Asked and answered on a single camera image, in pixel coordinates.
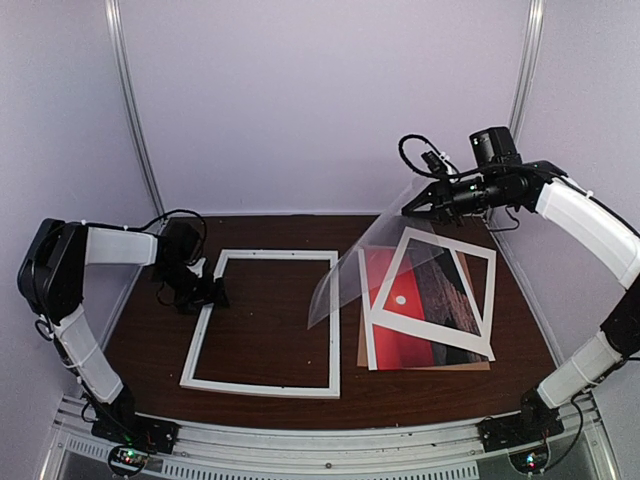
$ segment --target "transparent plastic sheet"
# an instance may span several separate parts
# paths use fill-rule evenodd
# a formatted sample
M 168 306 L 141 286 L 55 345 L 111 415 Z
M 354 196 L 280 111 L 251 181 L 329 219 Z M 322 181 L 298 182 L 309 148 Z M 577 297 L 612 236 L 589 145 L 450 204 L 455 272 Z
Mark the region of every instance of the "transparent plastic sheet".
M 431 223 L 428 220 L 405 217 L 401 214 L 402 207 L 420 193 L 428 184 L 424 178 L 416 178 L 395 199 L 395 201 L 373 222 L 368 230 L 356 243 L 343 255 L 338 264 L 322 277 L 316 286 L 309 307 L 308 328 L 313 327 L 331 312 L 340 309 L 358 297 L 362 296 L 360 283 L 359 252 L 372 249 L 393 249 L 398 245 L 402 234 L 407 227 L 412 227 L 424 232 L 433 233 Z M 436 245 L 413 242 L 407 249 L 410 262 L 402 262 L 398 275 L 413 270 L 419 265 L 432 260 L 443 253 L 443 249 Z M 368 289 L 379 288 L 384 280 L 384 275 L 369 283 Z M 338 286 L 339 294 L 332 295 L 332 286 Z

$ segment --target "empty picture frame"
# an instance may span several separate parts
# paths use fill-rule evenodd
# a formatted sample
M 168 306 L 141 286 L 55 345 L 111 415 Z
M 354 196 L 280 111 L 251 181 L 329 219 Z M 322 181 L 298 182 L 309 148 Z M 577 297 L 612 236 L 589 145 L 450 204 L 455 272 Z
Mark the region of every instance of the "empty picture frame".
M 485 287 L 485 299 L 484 309 L 482 315 L 478 309 L 477 303 L 473 296 L 471 286 L 466 278 L 466 275 L 462 272 L 462 266 L 458 260 L 457 255 L 452 255 L 456 268 L 460 272 L 460 278 L 463 283 L 463 287 L 471 303 L 471 309 L 473 311 L 474 318 L 478 324 L 480 336 L 472 333 L 463 332 L 459 330 L 453 330 L 449 327 L 437 325 L 430 322 L 417 322 L 410 317 L 400 315 L 398 313 L 385 310 L 384 304 L 389 297 L 391 287 L 395 281 L 396 276 L 400 268 L 400 263 L 405 255 L 410 240 L 416 240 L 419 242 L 429 243 L 441 248 L 449 249 L 453 252 L 461 252 L 469 255 L 475 255 L 487 260 L 487 277 Z M 361 269 L 364 268 L 363 253 L 361 256 Z M 491 349 L 491 327 L 493 322 L 493 301 L 495 295 L 495 276 L 496 276 L 496 252 L 488 248 L 479 247 L 469 243 L 452 240 L 450 238 L 440 237 L 433 233 L 423 232 L 415 228 L 406 227 L 403 231 L 402 237 L 398 242 L 398 246 L 394 252 L 391 264 L 385 274 L 385 278 L 380 285 L 380 291 L 376 296 L 373 305 L 369 308 L 369 287 L 366 284 L 366 275 L 364 271 L 361 271 L 362 280 L 362 294 L 363 294 L 363 317 L 365 321 L 365 337 L 367 342 L 367 360 L 369 368 L 372 370 L 377 369 L 377 359 L 375 354 L 375 340 L 373 336 L 372 325 L 379 325 L 400 333 L 412 335 L 433 342 L 443 343 L 446 345 L 452 345 L 464 350 L 469 350 L 480 355 L 486 356 L 490 361 L 495 360 L 493 350 Z
M 213 276 L 220 278 L 229 260 L 313 260 L 329 262 L 329 269 L 338 263 L 335 250 L 229 250 L 220 252 Z M 213 305 L 205 305 L 200 311 L 189 353 L 182 370 L 180 386 L 210 392 L 256 395 L 262 397 L 340 398 L 340 309 L 338 276 L 331 276 L 329 315 L 329 385 L 327 387 L 283 387 L 277 385 L 249 385 L 244 383 L 216 382 L 194 378 L 200 350 L 209 325 Z

